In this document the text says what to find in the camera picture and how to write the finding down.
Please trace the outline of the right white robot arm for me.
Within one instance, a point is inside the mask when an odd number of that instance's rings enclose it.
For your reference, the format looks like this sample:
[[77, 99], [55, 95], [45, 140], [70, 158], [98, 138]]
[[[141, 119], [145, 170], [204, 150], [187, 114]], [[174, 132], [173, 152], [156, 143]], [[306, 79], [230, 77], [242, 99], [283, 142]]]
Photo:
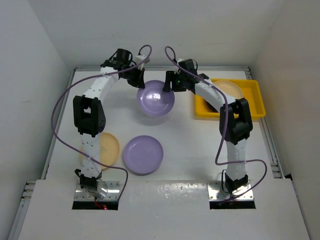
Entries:
[[253, 130], [249, 102], [227, 94], [205, 74], [198, 74], [192, 59], [170, 60], [176, 70], [166, 72], [164, 92], [185, 92], [202, 97], [219, 112], [219, 131], [221, 141], [215, 157], [217, 166], [226, 166], [222, 175], [223, 189], [229, 194], [247, 185], [246, 144]]

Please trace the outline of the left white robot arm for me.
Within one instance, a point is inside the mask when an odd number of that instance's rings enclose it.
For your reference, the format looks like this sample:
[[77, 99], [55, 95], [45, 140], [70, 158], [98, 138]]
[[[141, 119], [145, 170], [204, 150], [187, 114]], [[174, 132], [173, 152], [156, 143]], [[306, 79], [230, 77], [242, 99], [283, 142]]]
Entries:
[[99, 192], [102, 176], [100, 145], [107, 120], [103, 101], [118, 80], [127, 80], [135, 88], [145, 88], [144, 63], [149, 58], [141, 53], [133, 56], [128, 50], [119, 48], [103, 64], [100, 75], [82, 95], [73, 98], [74, 125], [80, 133], [84, 159], [82, 168], [75, 170], [80, 187], [91, 193]]

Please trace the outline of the purple plastic plate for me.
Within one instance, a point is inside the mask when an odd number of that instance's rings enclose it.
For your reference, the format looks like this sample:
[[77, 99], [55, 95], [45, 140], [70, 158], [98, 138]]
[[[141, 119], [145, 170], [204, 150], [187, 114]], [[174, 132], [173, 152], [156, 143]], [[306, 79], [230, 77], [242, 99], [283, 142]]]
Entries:
[[148, 175], [156, 171], [164, 157], [161, 143], [149, 135], [132, 138], [123, 149], [123, 162], [133, 173]]

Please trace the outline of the yellow plastic plate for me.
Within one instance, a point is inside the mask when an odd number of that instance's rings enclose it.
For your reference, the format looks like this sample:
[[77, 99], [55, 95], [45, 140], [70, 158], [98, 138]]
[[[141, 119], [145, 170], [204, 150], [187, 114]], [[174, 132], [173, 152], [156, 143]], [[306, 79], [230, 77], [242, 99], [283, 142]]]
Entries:
[[241, 88], [229, 80], [217, 80], [214, 81], [213, 84], [235, 99], [242, 99], [244, 97], [244, 93]]

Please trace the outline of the steel rimmed plate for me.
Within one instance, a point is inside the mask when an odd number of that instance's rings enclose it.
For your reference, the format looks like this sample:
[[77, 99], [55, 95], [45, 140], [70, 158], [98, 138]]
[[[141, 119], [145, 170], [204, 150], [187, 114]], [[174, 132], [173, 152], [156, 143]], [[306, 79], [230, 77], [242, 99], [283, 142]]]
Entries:
[[218, 111], [209, 102], [205, 101], [205, 104], [212, 113], [218, 113]]

